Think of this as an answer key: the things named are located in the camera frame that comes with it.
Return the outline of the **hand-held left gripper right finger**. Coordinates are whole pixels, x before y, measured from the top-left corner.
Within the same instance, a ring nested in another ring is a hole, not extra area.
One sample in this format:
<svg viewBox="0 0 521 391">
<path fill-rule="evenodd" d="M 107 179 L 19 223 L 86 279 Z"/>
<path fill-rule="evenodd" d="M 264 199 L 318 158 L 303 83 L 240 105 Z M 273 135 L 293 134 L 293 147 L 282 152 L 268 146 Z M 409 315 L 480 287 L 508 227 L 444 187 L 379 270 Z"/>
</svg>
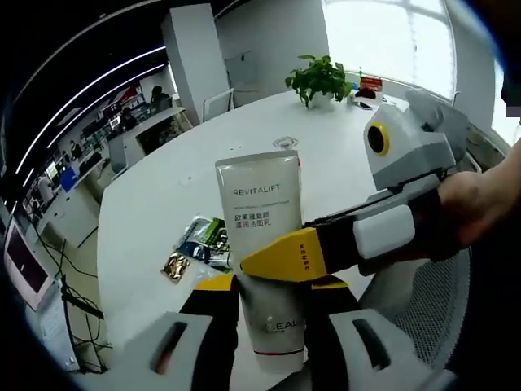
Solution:
<svg viewBox="0 0 521 391">
<path fill-rule="evenodd" d="M 304 299 L 312 390 L 417 390 L 413 341 L 341 280 L 319 280 Z"/>
</svg>

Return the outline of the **person's right hand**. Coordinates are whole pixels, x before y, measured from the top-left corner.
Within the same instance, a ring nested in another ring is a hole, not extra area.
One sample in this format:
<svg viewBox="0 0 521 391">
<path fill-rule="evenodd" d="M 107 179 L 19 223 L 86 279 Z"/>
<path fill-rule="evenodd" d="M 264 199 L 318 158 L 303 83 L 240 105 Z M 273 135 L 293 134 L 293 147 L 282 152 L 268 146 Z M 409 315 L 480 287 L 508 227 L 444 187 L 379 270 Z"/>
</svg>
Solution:
<svg viewBox="0 0 521 391">
<path fill-rule="evenodd" d="M 451 175 L 441 183 L 438 194 L 460 248 L 472 245 L 492 225 L 485 174 L 460 172 Z"/>
</svg>

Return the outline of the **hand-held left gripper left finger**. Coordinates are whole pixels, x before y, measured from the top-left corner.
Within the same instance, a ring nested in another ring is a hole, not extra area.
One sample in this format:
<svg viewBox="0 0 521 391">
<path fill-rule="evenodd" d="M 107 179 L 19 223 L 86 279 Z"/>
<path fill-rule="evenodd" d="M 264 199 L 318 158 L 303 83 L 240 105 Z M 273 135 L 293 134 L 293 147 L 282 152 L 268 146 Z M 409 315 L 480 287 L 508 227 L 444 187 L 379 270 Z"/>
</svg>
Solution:
<svg viewBox="0 0 521 391">
<path fill-rule="evenodd" d="M 178 312 L 167 312 L 125 346 L 123 390 L 228 390 L 238 347 L 239 282 L 201 281 Z"/>
</svg>

